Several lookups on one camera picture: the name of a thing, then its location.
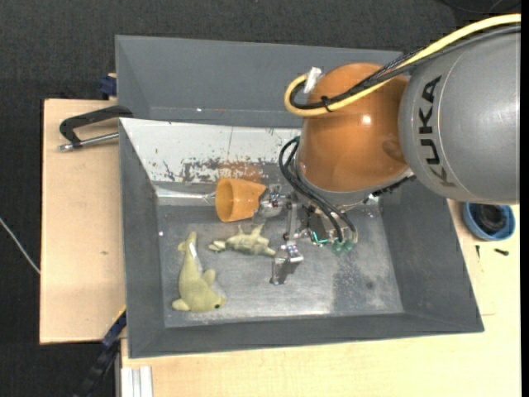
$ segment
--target beige toy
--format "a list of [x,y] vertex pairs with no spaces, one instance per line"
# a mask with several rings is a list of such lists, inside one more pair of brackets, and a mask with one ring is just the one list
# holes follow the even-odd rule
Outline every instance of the beige toy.
[[179,251],[185,252],[185,256],[179,277],[180,298],[173,302],[175,310],[207,312],[226,304],[226,299],[212,289],[215,271],[209,269],[203,275],[199,272],[196,242],[197,234],[191,232],[179,245]]
[[236,235],[225,241],[214,241],[208,246],[213,251],[235,250],[249,255],[274,256],[275,251],[268,247],[269,239],[260,235],[263,225],[255,227],[250,234],[245,234],[239,225]]

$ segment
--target kuka logo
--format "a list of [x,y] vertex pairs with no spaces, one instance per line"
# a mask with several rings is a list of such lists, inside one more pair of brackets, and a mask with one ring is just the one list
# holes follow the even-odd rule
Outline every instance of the kuka logo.
[[[425,115],[422,111],[422,108],[419,108],[419,119],[422,123],[422,125],[419,127],[419,134],[421,135],[433,134],[433,128],[428,125],[428,122],[430,121],[431,115],[433,114],[433,103],[435,100],[434,90],[436,89],[436,85],[440,80],[441,76],[439,75],[437,78],[427,83],[422,90],[422,98],[429,103],[430,109]],[[455,187],[455,184],[447,181],[448,175],[445,168],[441,164],[441,159],[439,158],[439,153],[437,152],[437,144],[432,138],[421,139],[421,146],[430,147],[431,149],[431,156],[426,158],[426,162],[429,165],[431,172],[441,180],[441,185],[443,187]],[[434,170],[431,167],[432,165],[440,165],[441,170]]]

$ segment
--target white cable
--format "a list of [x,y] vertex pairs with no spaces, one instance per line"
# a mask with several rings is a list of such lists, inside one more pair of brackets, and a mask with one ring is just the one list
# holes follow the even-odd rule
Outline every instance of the white cable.
[[27,259],[27,261],[30,263],[31,267],[35,270],[35,272],[37,274],[41,274],[41,270],[38,268],[38,266],[36,265],[36,263],[33,261],[33,259],[30,258],[30,255],[27,254],[27,251],[24,247],[22,247],[22,244],[18,241],[18,238],[15,236],[15,234],[13,233],[13,231],[7,226],[7,224],[3,221],[2,217],[0,217],[0,223],[2,224],[2,226],[5,228],[5,230],[7,231],[7,233],[11,236],[11,238],[13,239],[13,241],[17,244],[18,248],[20,249],[20,251],[22,252],[22,254],[24,255],[24,257]]

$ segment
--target orange cup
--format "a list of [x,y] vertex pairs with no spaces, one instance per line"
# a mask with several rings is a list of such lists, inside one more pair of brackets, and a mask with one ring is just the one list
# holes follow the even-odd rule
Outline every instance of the orange cup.
[[254,216],[259,197],[266,185],[244,179],[220,178],[215,193],[215,209],[223,222],[240,221]]

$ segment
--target black carpet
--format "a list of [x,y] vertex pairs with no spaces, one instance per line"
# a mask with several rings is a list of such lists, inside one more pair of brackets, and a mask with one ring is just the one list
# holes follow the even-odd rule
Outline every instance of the black carpet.
[[[101,98],[116,34],[408,51],[485,16],[455,5],[497,1],[1,0],[0,216],[38,263],[41,99]],[[1,228],[0,263],[0,396],[71,395],[97,344],[39,347],[39,277]],[[112,378],[96,395],[112,395]]]

